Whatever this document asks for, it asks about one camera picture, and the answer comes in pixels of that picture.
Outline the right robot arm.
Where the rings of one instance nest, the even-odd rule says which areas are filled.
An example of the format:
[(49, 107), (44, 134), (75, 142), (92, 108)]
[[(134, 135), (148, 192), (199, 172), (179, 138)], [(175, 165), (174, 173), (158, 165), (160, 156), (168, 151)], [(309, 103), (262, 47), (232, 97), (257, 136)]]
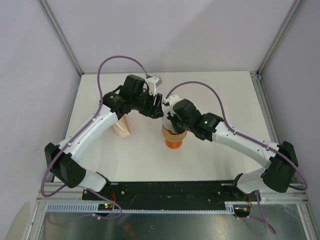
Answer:
[(176, 95), (166, 98), (163, 104), (168, 107), (166, 118), (176, 134), (193, 133), (202, 141), (228, 146), (260, 164), (259, 169), (236, 176), (230, 188), (230, 194), (235, 200), (242, 201), (257, 190), (271, 189), (278, 193), (288, 190), (298, 167), (291, 143), (283, 141), (278, 144), (247, 136), (234, 128), (228, 128), (226, 121), (218, 115), (201, 114), (191, 101)]

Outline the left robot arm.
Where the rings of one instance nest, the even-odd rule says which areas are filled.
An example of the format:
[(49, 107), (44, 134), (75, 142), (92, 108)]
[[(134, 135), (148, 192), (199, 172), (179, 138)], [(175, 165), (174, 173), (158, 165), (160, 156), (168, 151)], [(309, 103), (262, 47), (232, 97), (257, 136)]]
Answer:
[(105, 130), (131, 111), (138, 111), (151, 119), (163, 117), (163, 96), (157, 92), (161, 83), (162, 79), (158, 76), (144, 79), (128, 75), (124, 84), (102, 97), (97, 111), (76, 133), (57, 145), (49, 143), (45, 147), (45, 159), (50, 173), (69, 188), (81, 186), (93, 190), (98, 199), (107, 199), (111, 193), (107, 179), (81, 166), (80, 160)]

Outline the clear pink glass dripper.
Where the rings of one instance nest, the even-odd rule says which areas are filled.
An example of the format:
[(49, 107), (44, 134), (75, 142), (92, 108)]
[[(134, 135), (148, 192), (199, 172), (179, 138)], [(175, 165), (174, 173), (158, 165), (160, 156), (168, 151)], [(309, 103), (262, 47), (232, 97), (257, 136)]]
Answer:
[(183, 133), (176, 133), (174, 130), (172, 123), (166, 118), (161, 119), (162, 124), (162, 135), (166, 139), (184, 139), (187, 136), (187, 132), (184, 131)]

